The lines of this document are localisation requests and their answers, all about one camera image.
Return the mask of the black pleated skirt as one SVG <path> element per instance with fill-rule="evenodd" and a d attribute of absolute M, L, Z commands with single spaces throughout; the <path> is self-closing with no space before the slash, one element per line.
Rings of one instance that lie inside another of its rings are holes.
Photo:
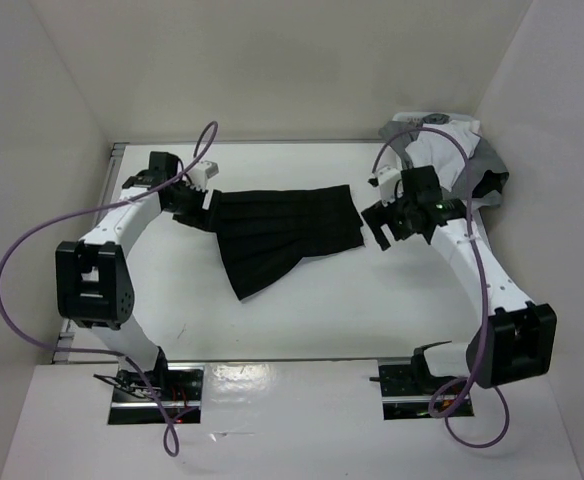
<path fill-rule="evenodd" d="M 363 222 L 348 185 L 314 190 L 208 194 L 207 220 L 176 220 L 216 235 L 230 285 L 244 300 L 288 274 L 301 260 L 364 245 Z"/>

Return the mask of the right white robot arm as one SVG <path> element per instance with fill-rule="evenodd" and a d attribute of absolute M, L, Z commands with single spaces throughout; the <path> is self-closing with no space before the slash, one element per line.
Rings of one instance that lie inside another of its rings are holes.
<path fill-rule="evenodd" d="M 482 239 L 466 204 L 446 199 L 431 166 L 399 170 L 384 166 L 372 184 L 377 203 L 362 217 L 382 250 L 418 235 L 453 270 L 477 317 L 465 343 L 442 341 L 415 349 L 410 381 L 431 393 L 444 380 L 471 378 L 492 388 L 544 375 L 551 365 L 557 316 L 532 300 L 506 273 Z"/>

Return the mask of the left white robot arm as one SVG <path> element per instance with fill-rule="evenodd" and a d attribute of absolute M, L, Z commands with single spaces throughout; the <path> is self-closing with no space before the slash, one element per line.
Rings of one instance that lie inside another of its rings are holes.
<path fill-rule="evenodd" d="M 179 173 L 180 159 L 153 151 L 148 167 L 122 185 L 118 206 L 79 240 L 61 242 L 55 252 L 57 304 L 62 317 L 93 332 L 119 356 L 114 384 L 134 387 L 152 400 L 165 396 L 175 377 L 166 356 L 134 318 L 135 293 L 127 266 L 133 246 L 163 212 L 203 228 L 208 181 L 219 173 L 202 161 Z"/>

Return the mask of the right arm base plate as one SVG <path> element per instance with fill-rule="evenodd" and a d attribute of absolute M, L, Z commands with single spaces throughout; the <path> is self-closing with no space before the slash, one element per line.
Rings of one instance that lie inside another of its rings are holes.
<path fill-rule="evenodd" d="M 378 362 L 378 372 L 369 378 L 381 394 L 383 419 L 429 419 L 428 404 L 433 394 L 451 377 L 420 377 L 410 358 Z"/>

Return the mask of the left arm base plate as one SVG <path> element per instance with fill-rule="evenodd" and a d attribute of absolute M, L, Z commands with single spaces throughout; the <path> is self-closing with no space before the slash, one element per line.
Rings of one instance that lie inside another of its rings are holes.
<path fill-rule="evenodd" d="M 204 384 L 204 366 L 185 364 L 170 366 L 162 386 L 152 377 L 154 392 L 161 400 L 167 415 L 177 424 L 198 424 Z M 164 424 L 150 389 L 137 373 L 119 370 L 115 375 L 94 374 L 93 377 L 113 388 L 108 416 L 109 425 Z"/>

